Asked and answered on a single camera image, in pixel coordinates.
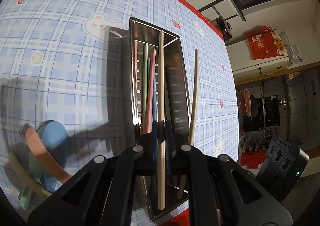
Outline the blue plaid table mat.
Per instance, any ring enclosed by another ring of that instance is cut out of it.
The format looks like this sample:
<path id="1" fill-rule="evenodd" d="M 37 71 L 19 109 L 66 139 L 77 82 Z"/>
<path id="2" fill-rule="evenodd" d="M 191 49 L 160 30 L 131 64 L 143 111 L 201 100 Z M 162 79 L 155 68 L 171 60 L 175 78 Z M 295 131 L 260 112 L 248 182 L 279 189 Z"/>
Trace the blue plaid table mat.
<path id="1" fill-rule="evenodd" d="M 131 17 L 180 37 L 188 86 L 194 53 L 200 77 L 194 145 L 204 154 L 238 158 L 238 118 L 225 42 L 185 0 L 3 0 L 1 2 L 1 189 L 13 209 L 24 182 L 9 164 L 27 167 L 24 125 L 54 120 L 69 135 L 66 169 L 74 174 L 96 155 L 126 148 L 119 31 Z M 93 18 L 114 33 L 89 30 Z"/>

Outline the white refrigerator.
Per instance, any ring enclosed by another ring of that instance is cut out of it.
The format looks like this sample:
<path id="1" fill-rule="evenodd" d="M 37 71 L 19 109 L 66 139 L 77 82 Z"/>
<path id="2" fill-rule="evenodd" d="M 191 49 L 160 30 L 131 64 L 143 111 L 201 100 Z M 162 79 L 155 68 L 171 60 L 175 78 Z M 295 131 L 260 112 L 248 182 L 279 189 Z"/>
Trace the white refrigerator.
<path id="1" fill-rule="evenodd" d="M 242 80 L 268 76 L 276 72 L 286 70 L 289 65 L 287 56 L 279 57 L 274 60 L 268 60 L 262 63 L 250 64 L 248 67 L 238 68 L 233 71 L 235 82 Z"/>

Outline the blue spoon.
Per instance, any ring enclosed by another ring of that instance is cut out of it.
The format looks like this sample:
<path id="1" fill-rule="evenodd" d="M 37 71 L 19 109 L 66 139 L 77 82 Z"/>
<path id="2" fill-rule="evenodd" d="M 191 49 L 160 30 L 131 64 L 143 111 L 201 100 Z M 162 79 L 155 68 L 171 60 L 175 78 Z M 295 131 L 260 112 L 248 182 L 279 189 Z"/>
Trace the blue spoon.
<path id="1" fill-rule="evenodd" d="M 57 121 L 47 121 L 39 130 L 39 136 L 44 146 L 52 155 L 54 160 L 63 169 L 68 158 L 68 135 L 65 127 Z M 41 183 L 48 192 L 55 192 L 57 179 L 46 169 L 43 169 Z"/>

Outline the beige spoon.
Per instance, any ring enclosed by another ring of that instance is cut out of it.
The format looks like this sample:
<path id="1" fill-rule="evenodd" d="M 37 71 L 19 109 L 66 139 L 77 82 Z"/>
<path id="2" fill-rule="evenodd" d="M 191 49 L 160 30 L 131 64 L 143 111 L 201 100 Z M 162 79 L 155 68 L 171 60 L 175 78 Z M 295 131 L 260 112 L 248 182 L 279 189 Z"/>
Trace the beige spoon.
<path id="1" fill-rule="evenodd" d="M 52 193 L 46 191 L 25 171 L 13 151 L 10 151 L 9 153 L 9 163 L 16 172 L 17 176 L 21 178 L 23 182 L 36 194 L 41 197 L 49 197 L 52 195 Z"/>

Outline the black metal rack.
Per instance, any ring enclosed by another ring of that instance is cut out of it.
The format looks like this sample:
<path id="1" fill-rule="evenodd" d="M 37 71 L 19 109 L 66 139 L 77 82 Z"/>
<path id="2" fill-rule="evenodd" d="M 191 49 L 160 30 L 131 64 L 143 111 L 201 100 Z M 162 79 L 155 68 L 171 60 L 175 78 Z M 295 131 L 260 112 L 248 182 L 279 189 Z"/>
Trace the black metal rack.
<path id="1" fill-rule="evenodd" d="M 230 0 L 215 0 L 201 7 L 198 12 L 204 15 L 209 21 L 217 18 L 223 18 L 228 21 L 238 16 L 238 12 Z"/>

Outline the blue chopstick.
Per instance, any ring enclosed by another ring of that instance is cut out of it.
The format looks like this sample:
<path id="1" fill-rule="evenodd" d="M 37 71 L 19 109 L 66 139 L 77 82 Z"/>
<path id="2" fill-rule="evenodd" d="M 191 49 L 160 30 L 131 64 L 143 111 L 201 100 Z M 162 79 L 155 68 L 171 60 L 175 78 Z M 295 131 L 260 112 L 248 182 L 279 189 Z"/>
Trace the blue chopstick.
<path id="1" fill-rule="evenodd" d="M 152 124 L 156 120 L 156 86 L 155 86 L 155 55 L 150 59 L 150 72 L 148 84 L 148 122 Z"/>

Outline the steel utensil tray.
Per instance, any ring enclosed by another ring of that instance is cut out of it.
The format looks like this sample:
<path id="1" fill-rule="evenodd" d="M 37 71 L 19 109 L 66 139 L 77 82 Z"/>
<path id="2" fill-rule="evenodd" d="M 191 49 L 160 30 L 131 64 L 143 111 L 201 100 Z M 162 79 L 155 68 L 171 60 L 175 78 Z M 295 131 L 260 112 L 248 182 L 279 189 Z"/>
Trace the steel utensil tray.
<path id="1" fill-rule="evenodd" d="M 179 134 L 183 138 L 189 135 L 190 127 L 190 103 L 188 93 L 188 83 L 185 74 L 185 65 L 180 37 L 170 31 L 160 28 L 146 21 L 130 18 L 129 28 L 124 31 L 121 40 L 121 82 L 123 94 L 123 112 L 125 136 L 128 146 L 137 144 L 142 133 L 142 86 L 143 86 L 143 53 L 144 44 L 148 45 L 148 82 L 150 70 L 150 57 L 153 49 L 156 50 L 155 60 L 155 86 L 156 86 L 156 122 L 158 123 L 158 47 L 159 32 L 164 32 L 164 83 L 167 84 L 171 128 L 174 134 Z M 137 52 L 137 105 L 138 105 L 138 124 L 135 123 L 135 78 L 134 78 L 134 56 L 133 43 L 138 42 Z M 157 172 L 153 174 L 152 168 L 152 142 L 151 132 L 146 141 L 150 153 L 149 161 L 150 174 L 137 178 L 137 202 L 148 213 L 143 224 L 159 222 L 182 205 L 188 198 L 183 194 L 181 198 L 177 197 L 178 185 L 180 178 L 178 176 L 167 174 L 165 169 L 166 180 L 166 197 L 165 209 L 157 208 Z"/>

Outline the red cloth on refrigerator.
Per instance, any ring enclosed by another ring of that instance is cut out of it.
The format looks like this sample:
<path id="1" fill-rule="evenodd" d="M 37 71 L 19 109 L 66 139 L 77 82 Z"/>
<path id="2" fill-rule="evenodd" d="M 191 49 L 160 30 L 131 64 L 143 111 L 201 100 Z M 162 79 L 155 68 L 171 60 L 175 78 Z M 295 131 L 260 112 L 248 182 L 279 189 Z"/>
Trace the red cloth on refrigerator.
<path id="1" fill-rule="evenodd" d="M 262 26 L 245 33 L 254 60 L 287 56 L 284 43 L 275 28 Z"/>

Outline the pink spoon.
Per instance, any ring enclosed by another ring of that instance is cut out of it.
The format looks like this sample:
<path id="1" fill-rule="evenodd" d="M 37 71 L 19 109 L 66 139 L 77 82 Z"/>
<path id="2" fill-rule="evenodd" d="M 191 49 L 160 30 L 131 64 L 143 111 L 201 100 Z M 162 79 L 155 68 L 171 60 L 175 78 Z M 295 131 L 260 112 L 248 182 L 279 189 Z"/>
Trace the pink spoon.
<path id="1" fill-rule="evenodd" d="M 27 128 L 25 140 L 35 158 L 59 182 L 64 184 L 72 177 L 72 175 L 65 171 L 52 157 L 34 128 Z"/>

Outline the brown rice cooker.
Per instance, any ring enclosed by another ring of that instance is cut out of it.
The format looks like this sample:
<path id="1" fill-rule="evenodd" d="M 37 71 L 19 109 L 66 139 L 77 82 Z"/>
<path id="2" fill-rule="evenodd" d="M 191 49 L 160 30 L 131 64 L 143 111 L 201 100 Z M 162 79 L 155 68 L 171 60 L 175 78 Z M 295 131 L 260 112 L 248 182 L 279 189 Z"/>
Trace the brown rice cooker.
<path id="1" fill-rule="evenodd" d="M 225 21 L 223 18 L 219 17 L 215 20 L 216 27 L 223 35 L 224 41 L 228 41 L 232 38 L 232 27 L 231 25 Z"/>

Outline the green spoon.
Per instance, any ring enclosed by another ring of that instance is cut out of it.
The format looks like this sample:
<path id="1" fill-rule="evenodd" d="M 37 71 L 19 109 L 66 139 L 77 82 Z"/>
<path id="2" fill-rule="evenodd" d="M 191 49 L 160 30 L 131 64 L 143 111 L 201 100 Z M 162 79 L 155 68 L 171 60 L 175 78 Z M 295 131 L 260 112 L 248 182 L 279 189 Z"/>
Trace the green spoon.
<path id="1" fill-rule="evenodd" d="M 37 194 L 48 194 L 41 184 L 41 179 L 43 177 L 43 167 L 37 158 L 33 155 L 32 151 L 29 151 L 29 165 L 28 165 L 28 176 L 31 178 L 27 180 L 25 186 L 20 193 L 20 207 L 23 210 L 28 211 L 31 207 L 31 199 L 33 197 L 33 192 L 37 190 Z"/>

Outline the brown trash bin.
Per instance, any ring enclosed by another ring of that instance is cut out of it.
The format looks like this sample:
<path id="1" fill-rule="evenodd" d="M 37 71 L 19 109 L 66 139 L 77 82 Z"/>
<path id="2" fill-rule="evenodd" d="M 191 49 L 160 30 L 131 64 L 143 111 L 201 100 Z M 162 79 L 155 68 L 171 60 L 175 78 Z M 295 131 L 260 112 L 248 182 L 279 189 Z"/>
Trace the brown trash bin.
<path id="1" fill-rule="evenodd" d="M 255 117 L 258 112 L 256 98 L 245 88 L 236 93 L 238 111 L 240 116 Z"/>

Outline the pink chopstick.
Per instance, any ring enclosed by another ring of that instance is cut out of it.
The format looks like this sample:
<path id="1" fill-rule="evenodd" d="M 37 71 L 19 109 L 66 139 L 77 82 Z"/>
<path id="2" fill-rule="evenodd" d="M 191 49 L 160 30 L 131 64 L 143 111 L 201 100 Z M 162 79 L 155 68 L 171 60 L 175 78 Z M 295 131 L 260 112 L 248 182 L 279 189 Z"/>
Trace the pink chopstick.
<path id="1" fill-rule="evenodd" d="M 150 57 L 148 95 L 147 95 L 146 118 L 145 118 L 145 128 L 144 128 L 145 133 L 151 132 L 155 60 L 156 60 L 156 50 L 153 49 L 153 52 Z"/>
<path id="2" fill-rule="evenodd" d="M 134 56 L 134 78 L 135 78 L 135 82 L 134 82 L 134 85 L 135 85 L 135 125 L 139 123 L 139 120 L 138 120 L 138 105 L 137 105 L 137 52 L 138 52 L 138 42 L 137 41 L 134 41 L 133 43 L 133 56 Z"/>

